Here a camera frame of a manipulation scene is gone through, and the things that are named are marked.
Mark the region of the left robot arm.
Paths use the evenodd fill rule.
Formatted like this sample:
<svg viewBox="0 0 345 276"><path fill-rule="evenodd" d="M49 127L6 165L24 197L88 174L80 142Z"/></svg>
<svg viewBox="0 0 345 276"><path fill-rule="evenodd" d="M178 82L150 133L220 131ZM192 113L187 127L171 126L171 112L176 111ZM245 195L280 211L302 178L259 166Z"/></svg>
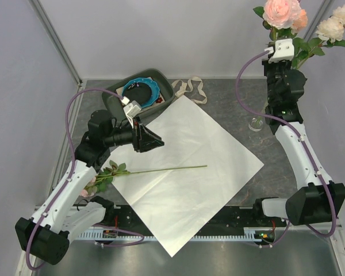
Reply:
<svg viewBox="0 0 345 276"><path fill-rule="evenodd" d="M81 191L109 158L110 148L130 144L136 152L143 153L164 146L162 138L143 125L138 116L120 128L115 122L107 110L91 114L88 130L59 184L31 218L22 217L16 222L15 231L26 256L56 265L79 234L97 223L113 223L115 213L106 200L94 200L84 210L67 217Z"/></svg>

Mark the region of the cream white rose stem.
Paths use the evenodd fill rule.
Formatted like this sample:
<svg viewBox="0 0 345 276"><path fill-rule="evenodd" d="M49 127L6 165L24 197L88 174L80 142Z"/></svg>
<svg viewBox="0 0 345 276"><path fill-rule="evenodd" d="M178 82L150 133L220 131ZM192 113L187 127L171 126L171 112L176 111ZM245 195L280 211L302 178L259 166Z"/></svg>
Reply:
<svg viewBox="0 0 345 276"><path fill-rule="evenodd" d="M294 58L292 69L299 69L314 56L324 56L324 48L345 48L345 5L337 7L332 16L318 24L316 35L309 41L300 37L293 39Z"/></svg>

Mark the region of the cream printed ribbon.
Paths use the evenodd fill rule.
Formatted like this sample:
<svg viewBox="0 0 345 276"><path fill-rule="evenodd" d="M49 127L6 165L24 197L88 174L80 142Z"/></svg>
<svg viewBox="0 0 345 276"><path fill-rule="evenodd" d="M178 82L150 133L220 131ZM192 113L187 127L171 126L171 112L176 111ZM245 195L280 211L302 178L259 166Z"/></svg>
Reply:
<svg viewBox="0 0 345 276"><path fill-rule="evenodd" d="M172 88L176 88L180 85L179 89L174 93L176 98L180 98L186 93L192 93L194 89L198 92L201 99L191 99L197 105L205 105L208 102L206 93L203 90L204 83L203 80L197 76L189 78L186 82L182 79L177 79L172 82Z"/></svg>

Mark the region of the white wrapping paper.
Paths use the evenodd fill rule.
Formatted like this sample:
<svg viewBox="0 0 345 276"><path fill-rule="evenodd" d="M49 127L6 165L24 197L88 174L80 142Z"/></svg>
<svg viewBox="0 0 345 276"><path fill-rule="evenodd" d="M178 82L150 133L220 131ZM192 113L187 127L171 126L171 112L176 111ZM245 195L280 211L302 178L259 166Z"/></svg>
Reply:
<svg viewBox="0 0 345 276"><path fill-rule="evenodd" d="M174 256L263 167L263 163L187 97L148 124L164 146L116 148L129 175L114 187Z"/></svg>

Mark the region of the light pink rose stem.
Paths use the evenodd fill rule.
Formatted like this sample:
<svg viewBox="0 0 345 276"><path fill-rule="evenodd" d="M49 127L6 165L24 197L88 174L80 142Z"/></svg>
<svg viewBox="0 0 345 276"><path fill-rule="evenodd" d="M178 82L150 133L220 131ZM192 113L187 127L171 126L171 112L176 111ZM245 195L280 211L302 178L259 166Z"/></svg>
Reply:
<svg viewBox="0 0 345 276"><path fill-rule="evenodd" d="M287 30L300 16L299 1L266 1L264 7L256 7L255 12L263 19L263 25L270 29L271 43L289 38L277 38L280 30ZM304 95L306 77L292 69L292 61L284 60L269 63L262 60L264 76L267 82L267 105L265 107L266 124L274 133L285 122L303 123L297 102Z"/></svg>

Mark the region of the peach double rose stem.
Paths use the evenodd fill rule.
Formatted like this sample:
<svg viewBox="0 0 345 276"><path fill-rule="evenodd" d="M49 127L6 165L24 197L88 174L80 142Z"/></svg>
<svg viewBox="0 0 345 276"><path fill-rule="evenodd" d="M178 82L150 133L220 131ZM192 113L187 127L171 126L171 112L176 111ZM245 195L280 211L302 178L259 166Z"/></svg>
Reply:
<svg viewBox="0 0 345 276"><path fill-rule="evenodd" d="M280 30L277 34L277 38L295 38L298 35L298 33L307 26L307 24L307 13L305 9L301 9L299 18L293 22L293 25L290 27L290 29Z"/></svg>

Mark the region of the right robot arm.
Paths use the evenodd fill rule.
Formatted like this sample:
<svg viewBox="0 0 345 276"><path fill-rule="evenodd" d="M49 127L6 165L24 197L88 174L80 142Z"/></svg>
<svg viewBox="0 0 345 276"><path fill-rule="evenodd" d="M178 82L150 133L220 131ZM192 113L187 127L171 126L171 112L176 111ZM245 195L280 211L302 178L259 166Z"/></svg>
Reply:
<svg viewBox="0 0 345 276"><path fill-rule="evenodd" d="M297 191L288 199L256 200L253 222L262 227L279 217L293 225L334 223L345 200L345 186L335 183L323 169L306 135L297 104L304 94L306 77L292 69L290 61L263 60L262 65L267 78L265 120L286 153Z"/></svg>

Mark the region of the small pink rose stem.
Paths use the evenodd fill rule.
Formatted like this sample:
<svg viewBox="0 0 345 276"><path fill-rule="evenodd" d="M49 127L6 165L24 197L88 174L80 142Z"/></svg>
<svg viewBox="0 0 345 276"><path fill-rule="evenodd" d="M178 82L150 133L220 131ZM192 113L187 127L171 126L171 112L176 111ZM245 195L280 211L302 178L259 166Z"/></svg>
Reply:
<svg viewBox="0 0 345 276"><path fill-rule="evenodd" d="M82 198L90 198L98 193L104 192L106 188L113 183L113 180L116 177L145 174L151 172L156 173L163 171L185 170L205 167L207 167L207 165L161 168L143 171L129 171L127 170L127 166L125 163L117 164L116 162L111 160L109 162L109 166L106 166L103 169L101 169L100 172L96 176L94 176L90 182L87 183L87 185L82 189L79 195Z"/></svg>

